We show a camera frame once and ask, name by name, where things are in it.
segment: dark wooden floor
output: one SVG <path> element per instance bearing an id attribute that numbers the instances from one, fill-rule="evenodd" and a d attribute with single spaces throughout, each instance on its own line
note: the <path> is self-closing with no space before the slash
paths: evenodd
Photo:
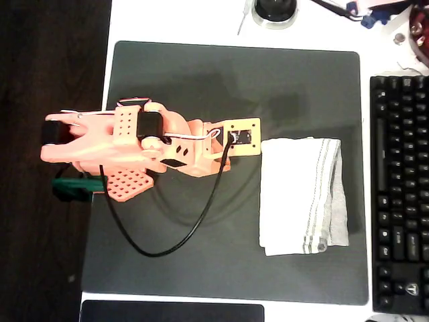
<path id="1" fill-rule="evenodd" d="M 101 106 L 110 0 L 0 4 L 0 321 L 77 321 L 89 204 L 51 193 L 40 126 Z"/>

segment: orange 3d-printed part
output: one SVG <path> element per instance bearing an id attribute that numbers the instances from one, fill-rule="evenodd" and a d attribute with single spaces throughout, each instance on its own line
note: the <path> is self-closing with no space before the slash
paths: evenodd
<path id="1" fill-rule="evenodd" d="M 196 177 L 217 173 L 228 135 L 234 138 L 228 156 L 261 153 L 258 118 L 186 121 L 150 100 L 120 104 L 114 111 L 63 112 L 46 117 L 45 135 L 56 137 L 44 140 L 41 159 L 71 162 L 92 175 L 99 175 L 103 165 L 107 190 L 116 201 L 126 201 L 154 185 L 146 169 L 163 173 L 168 167 Z M 215 137 L 221 130 L 223 145 Z M 224 171 L 230 168 L 228 158 Z"/>

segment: dark gray mouse pad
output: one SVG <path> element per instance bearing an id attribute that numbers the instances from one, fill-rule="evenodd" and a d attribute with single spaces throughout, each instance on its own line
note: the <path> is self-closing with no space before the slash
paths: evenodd
<path id="1" fill-rule="evenodd" d="M 188 120 L 260 117 L 263 140 L 340 138 L 350 246 L 317 255 L 265 256 L 259 246 L 261 157 L 233 158 L 202 227 L 183 248 L 164 258 L 140 256 L 120 234 L 104 197 L 96 196 L 83 290 L 367 302 L 359 57 L 355 53 L 119 42 L 108 106 L 111 109 L 116 100 L 136 96 L 162 102 Z M 215 176 L 192 178 L 168 170 L 152 189 L 115 205 L 137 244 L 158 252 L 189 232 L 214 182 Z M 294 200 L 285 195 L 284 202 Z"/>

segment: white towel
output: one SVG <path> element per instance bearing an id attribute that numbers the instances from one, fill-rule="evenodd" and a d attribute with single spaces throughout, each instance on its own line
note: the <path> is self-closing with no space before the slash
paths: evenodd
<path id="1" fill-rule="evenodd" d="M 267 256 L 348 246 L 341 141 L 263 141 L 259 244 Z"/>

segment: white wire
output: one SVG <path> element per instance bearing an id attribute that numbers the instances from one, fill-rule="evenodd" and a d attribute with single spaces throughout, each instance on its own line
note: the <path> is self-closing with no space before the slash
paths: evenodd
<path id="1" fill-rule="evenodd" d="M 82 114 L 82 115 L 98 115 L 98 114 L 115 114 L 115 111 L 92 111 L 92 112 L 79 112 L 79 111 L 74 111 L 72 109 L 62 109 L 60 111 L 61 113 L 77 113 L 77 114 Z"/>
<path id="2" fill-rule="evenodd" d="M 188 134 L 176 134 L 176 133 L 165 133 L 164 136 L 169 138 L 185 139 L 185 140 L 205 140 L 210 136 L 212 139 L 217 138 L 219 134 L 221 134 L 220 129 L 212 129 L 205 136 L 190 136 Z"/>

